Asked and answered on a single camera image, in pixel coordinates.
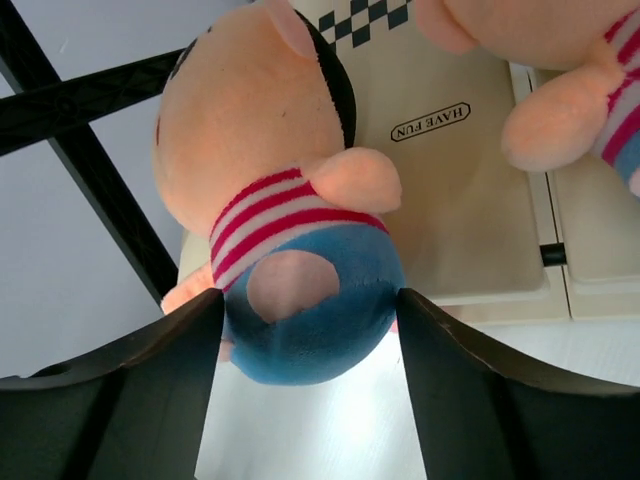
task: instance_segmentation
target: doll hand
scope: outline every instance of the doll hand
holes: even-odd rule
[[[523,170],[544,171],[587,153],[607,120],[607,81],[594,66],[583,66],[516,105],[502,137],[509,162]]]
[[[178,309],[208,288],[213,288],[211,263],[207,262],[171,289],[162,299],[160,307],[165,315]]]
[[[402,186],[395,166],[382,153],[350,148],[302,168],[318,195],[356,212],[386,213],[400,207]]]

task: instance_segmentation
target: black and white checkered pattern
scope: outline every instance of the black and white checkered pattern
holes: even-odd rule
[[[371,24],[386,21],[392,30],[409,21],[408,4],[412,0],[350,0],[350,14],[336,18],[336,10],[318,20],[320,33],[336,51],[340,41],[348,41],[357,48],[371,40]]]

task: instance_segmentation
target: striped shirt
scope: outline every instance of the striped shirt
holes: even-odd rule
[[[242,190],[225,207],[209,238],[216,288],[228,291],[254,263],[300,235],[335,225],[387,231],[379,217],[325,202],[299,168],[287,168]]]
[[[609,96],[609,117],[593,153],[614,166],[618,154],[640,126],[640,9],[616,22],[605,39],[615,49],[626,78]]]

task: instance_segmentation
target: printed label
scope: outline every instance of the printed label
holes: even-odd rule
[[[423,133],[432,132],[438,128],[453,125],[466,120],[471,114],[471,106],[460,102],[422,117],[401,123],[391,130],[391,140],[402,142]]]

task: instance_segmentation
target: stuffed doll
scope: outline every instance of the stuffed doll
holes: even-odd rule
[[[510,62],[567,73],[519,103],[503,149],[525,170],[592,153],[640,196],[640,0],[416,0],[441,48],[476,45]]]
[[[287,0],[219,18],[162,95],[158,191],[211,247],[162,307],[222,290],[221,352],[260,383],[330,380],[395,319],[404,275],[380,215],[400,206],[400,180],[353,147],[355,113],[338,58]]]

